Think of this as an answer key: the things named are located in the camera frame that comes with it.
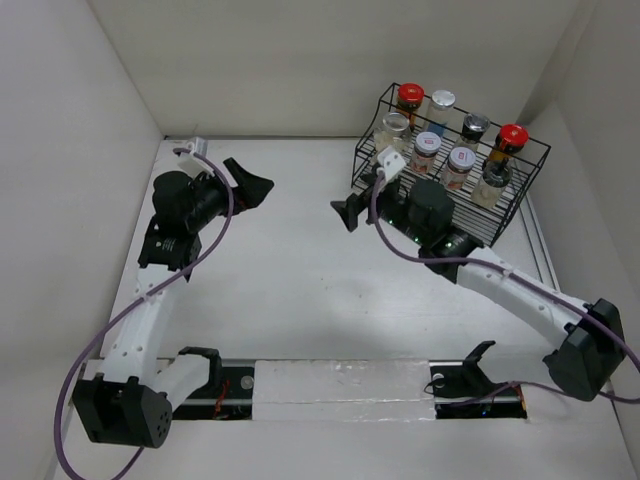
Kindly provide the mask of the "wide clear glass jar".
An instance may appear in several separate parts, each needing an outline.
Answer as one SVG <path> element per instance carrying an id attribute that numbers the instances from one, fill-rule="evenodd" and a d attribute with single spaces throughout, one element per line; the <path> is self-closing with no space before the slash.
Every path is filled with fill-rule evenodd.
<path id="1" fill-rule="evenodd" d="M 375 151 L 380 153 L 392 146 L 399 153 L 404 154 L 409 145 L 410 135 L 409 119 L 402 113 L 388 112 L 374 131 Z"/>

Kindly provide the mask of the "white lid orange spice jar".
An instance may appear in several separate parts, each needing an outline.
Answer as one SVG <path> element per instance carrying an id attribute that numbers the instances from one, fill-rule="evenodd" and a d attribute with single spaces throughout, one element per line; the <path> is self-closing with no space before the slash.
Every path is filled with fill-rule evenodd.
<path id="1" fill-rule="evenodd" d="M 441 138 L 433 132 L 421 132 L 414 141 L 409 167 L 416 173 L 427 174 L 441 148 Z"/>

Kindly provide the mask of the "white lid dark spice jar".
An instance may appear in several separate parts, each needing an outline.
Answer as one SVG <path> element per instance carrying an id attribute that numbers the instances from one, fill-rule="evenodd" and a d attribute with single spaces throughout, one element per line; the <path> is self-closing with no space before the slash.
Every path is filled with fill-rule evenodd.
<path id="1" fill-rule="evenodd" d="M 447 158 L 440 183 L 449 190 L 459 190 L 476 162 L 476 154 L 465 147 L 454 147 Z"/>

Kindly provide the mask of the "silver lid blue label shaker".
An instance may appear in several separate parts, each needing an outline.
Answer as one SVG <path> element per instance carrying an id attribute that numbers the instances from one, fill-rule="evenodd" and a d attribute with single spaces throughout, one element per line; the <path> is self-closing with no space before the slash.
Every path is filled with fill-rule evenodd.
<path id="1" fill-rule="evenodd" d="M 455 102 L 456 96 L 453 92 L 444 89 L 434 91 L 427 107 L 424 130 L 442 137 Z"/>

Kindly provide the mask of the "red lid chili jar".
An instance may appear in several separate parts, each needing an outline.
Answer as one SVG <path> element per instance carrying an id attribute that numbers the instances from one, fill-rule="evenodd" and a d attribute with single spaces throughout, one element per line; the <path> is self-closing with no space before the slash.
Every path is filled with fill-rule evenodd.
<path id="1" fill-rule="evenodd" d="M 424 89 L 416 83 L 403 83 L 398 87 L 396 95 L 396 111 L 409 120 L 409 128 L 415 130 L 417 114 L 424 99 Z"/>
<path id="2" fill-rule="evenodd" d="M 519 153 L 529 141 L 525 127 L 509 123 L 503 125 L 496 135 L 494 146 L 487 157 L 488 162 L 501 163 Z"/>

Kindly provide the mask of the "black knob grinder jar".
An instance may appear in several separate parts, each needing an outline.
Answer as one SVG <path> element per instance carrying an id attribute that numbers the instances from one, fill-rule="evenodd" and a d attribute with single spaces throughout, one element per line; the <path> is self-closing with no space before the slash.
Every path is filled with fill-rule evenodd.
<path id="1" fill-rule="evenodd" d="M 471 200 L 486 209 L 495 207 L 511 179 L 512 169 L 508 159 L 488 161 L 471 194 Z"/>

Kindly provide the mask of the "black collar pepper shaker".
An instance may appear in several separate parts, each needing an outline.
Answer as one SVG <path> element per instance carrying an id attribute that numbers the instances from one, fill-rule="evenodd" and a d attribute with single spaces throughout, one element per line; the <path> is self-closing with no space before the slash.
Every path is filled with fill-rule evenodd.
<path id="1" fill-rule="evenodd" d="M 467 113 L 463 119 L 461 134 L 456 145 L 476 152 L 482 137 L 490 125 L 490 119 L 484 114 L 474 112 Z"/>

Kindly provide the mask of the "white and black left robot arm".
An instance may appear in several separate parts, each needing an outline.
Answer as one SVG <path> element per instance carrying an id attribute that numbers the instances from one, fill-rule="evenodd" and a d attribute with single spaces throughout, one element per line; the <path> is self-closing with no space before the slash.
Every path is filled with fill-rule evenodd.
<path id="1" fill-rule="evenodd" d="M 193 264 L 205 255 L 199 233 L 213 219 L 230 219 L 258 207 L 274 188 L 228 158 L 224 166 L 236 184 L 201 172 L 191 177 L 169 171 L 153 182 L 154 214 L 138 257 L 138 306 L 124 315 L 122 327 L 91 380 L 77 382 L 72 401 L 93 443 L 160 447 L 174 412 L 190 396 L 224 392 L 218 350 L 185 347 L 165 369 L 156 361 L 179 294 Z"/>

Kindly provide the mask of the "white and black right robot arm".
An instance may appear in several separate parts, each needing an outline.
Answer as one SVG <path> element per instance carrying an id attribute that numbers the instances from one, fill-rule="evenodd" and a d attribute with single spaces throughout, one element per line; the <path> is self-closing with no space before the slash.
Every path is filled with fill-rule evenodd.
<path id="1" fill-rule="evenodd" d="M 360 194 L 333 201 L 331 207 L 348 231 L 354 231 L 360 214 L 367 213 L 376 229 L 388 222 L 413 235 L 417 255 L 400 252 L 399 257 L 484 296 L 544 337 L 554 349 L 543 363 L 566 396 L 595 399 L 630 355 L 614 304 L 605 299 L 586 303 L 512 268 L 454 224 L 454 202 L 432 180 L 418 180 L 407 195 L 401 195 L 397 181 L 372 183 Z"/>

